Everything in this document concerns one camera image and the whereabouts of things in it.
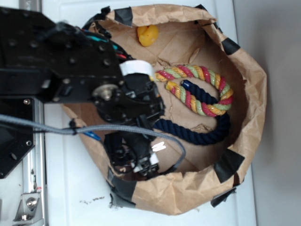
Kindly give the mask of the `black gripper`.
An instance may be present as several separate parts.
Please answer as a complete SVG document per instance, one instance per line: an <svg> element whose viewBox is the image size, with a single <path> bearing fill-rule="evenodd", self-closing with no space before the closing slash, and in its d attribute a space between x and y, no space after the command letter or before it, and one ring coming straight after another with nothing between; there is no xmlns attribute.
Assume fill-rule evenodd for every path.
<svg viewBox="0 0 301 226"><path fill-rule="evenodd" d="M165 111L152 65L143 60L129 60L119 67L118 83L106 81L92 92L100 117L111 124L152 130ZM152 178L158 171L158 158L151 148L154 139L141 132L116 129L105 136L104 146L118 173Z"/></svg>

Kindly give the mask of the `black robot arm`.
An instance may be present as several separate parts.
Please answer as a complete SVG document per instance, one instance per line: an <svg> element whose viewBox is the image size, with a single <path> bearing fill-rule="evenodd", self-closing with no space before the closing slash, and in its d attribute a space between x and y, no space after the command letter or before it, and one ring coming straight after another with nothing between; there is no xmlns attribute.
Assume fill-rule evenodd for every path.
<svg viewBox="0 0 301 226"><path fill-rule="evenodd" d="M33 101L93 103L117 125L151 129L164 113L152 66L109 38L40 12L0 9L0 176L5 178L33 148L42 128Z"/></svg>

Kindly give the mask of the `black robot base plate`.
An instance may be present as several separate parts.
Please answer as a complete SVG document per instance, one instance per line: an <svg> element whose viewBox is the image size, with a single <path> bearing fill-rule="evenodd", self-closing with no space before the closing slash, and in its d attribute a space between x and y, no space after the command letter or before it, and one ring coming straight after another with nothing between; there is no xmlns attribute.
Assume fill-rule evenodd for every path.
<svg viewBox="0 0 301 226"><path fill-rule="evenodd" d="M0 113L26 120L34 120L32 98L2 98ZM5 179L35 146L31 128L0 123L0 178Z"/></svg>

